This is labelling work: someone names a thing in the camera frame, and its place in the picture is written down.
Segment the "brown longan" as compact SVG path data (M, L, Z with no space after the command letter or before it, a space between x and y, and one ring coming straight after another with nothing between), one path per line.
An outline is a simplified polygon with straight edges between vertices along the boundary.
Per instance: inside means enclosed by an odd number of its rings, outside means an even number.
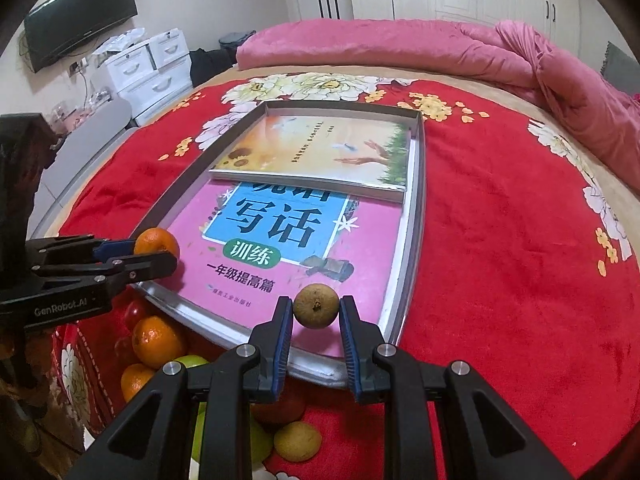
M337 293L325 284L309 284L293 301L293 314L300 325L311 330L330 326L340 310Z
M321 443L320 431L306 422L291 422L273 437L276 452L292 463L303 463L313 458L319 452Z

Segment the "red cherry tomato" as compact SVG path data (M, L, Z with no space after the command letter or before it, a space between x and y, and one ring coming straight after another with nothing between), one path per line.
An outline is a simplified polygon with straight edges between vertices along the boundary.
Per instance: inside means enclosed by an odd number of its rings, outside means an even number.
M114 352L119 365L122 367L128 367L138 362L130 337L119 338L114 344Z
M151 314L151 304L143 298L134 299L126 307L122 322L129 333L132 333L138 323Z
M282 394L279 400L270 404L254 404L250 411L254 419L267 426L284 426L297 422L303 417L306 403L296 396Z

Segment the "white drawer cabinet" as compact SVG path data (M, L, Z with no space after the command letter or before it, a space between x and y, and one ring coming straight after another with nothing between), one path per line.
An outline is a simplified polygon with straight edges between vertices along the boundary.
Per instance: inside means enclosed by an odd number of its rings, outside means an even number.
M173 28L110 56L90 81L94 90L107 89L127 101L132 120L144 126L192 91L191 66L186 37Z

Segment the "grey white bench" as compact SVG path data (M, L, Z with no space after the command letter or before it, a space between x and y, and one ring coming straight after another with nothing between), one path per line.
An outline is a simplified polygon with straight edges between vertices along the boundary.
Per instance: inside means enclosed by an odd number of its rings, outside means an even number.
M53 220L85 180L106 162L135 131L128 101L114 98L73 130L43 171L27 237L43 237Z

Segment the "green fruit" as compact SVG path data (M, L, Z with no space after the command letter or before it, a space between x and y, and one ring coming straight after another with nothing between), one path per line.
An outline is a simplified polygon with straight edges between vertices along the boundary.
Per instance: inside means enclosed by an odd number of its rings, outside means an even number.
M200 461L201 456L206 408L207 403L201 402L195 422L191 457L196 462ZM250 460L252 461L252 466L257 467L266 460L271 454L272 448L271 434L268 434L253 416L250 416Z
M175 361L181 363L186 368L208 364L208 361L205 358L203 358L202 356L197 356L196 354L187 354L186 356L180 356L180 358L175 358Z

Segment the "pink Chinese workbook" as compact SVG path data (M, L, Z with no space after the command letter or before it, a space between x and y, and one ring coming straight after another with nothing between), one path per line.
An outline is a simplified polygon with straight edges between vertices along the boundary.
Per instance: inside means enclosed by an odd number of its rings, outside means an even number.
M177 271L162 285L252 328L281 296L325 284L378 322L392 288L401 206L286 186L208 181L168 226Z

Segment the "grey headboard cushion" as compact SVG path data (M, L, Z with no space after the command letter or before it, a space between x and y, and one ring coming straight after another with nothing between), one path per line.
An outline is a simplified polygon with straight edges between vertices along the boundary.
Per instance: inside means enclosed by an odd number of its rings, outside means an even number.
M602 77L612 84L617 90L630 96L638 96L640 93L640 65L625 52L612 44L611 41L605 49L604 60L600 70Z

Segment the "pink quilt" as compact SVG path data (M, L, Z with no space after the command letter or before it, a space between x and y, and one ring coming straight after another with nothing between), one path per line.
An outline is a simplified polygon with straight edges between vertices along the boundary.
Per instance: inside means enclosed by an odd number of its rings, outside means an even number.
M362 65L488 82L549 112L628 188L639 188L638 101L524 22L318 18L261 30L236 59L240 70Z

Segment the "red floral blanket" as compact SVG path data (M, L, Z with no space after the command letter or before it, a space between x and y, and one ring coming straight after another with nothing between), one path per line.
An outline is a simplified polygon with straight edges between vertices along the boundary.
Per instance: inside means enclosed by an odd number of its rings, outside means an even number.
M546 126L422 79L272 75L196 92L135 133L82 190L62 233L128 235L178 174L263 100L420 110L426 218L401 345L464 359L582 477L639 423L637 227L582 155Z

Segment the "sunflower cover book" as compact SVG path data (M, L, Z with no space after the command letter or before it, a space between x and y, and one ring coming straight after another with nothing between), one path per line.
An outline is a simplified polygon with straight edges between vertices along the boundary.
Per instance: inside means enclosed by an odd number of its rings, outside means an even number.
M268 115L210 168L214 178L352 190L399 203L408 182L410 129L360 117Z

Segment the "black clothes pile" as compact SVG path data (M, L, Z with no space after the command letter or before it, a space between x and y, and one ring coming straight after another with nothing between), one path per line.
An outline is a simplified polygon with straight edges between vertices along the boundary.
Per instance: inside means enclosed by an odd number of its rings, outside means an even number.
M235 64L235 57L226 49L190 52L190 77L194 88L225 72Z

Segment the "black wall television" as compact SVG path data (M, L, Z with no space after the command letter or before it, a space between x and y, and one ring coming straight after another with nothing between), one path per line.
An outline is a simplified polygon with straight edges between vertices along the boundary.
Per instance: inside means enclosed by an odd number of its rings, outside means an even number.
M47 0L24 19L30 67L37 73L137 14L136 0Z

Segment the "orange mandarin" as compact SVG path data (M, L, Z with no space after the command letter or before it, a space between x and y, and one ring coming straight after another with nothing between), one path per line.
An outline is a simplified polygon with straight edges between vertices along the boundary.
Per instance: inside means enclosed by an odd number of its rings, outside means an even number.
M131 343L137 358L153 370L186 355L180 326L164 316L152 315L137 322Z
M141 363L131 364L122 372L120 388L122 396L129 402L154 376L155 372Z
M156 252L170 252L177 259L180 258L178 240L171 232L157 226L143 231L134 242L135 255L155 254Z

